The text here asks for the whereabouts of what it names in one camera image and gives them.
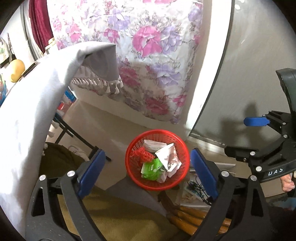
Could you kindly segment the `right hand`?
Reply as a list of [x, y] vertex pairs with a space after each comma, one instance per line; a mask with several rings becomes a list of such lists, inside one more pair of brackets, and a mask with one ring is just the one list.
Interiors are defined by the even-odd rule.
[[290, 192], [295, 189], [295, 183], [292, 180], [292, 175], [287, 174], [280, 177], [281, 188], [284, 192]]

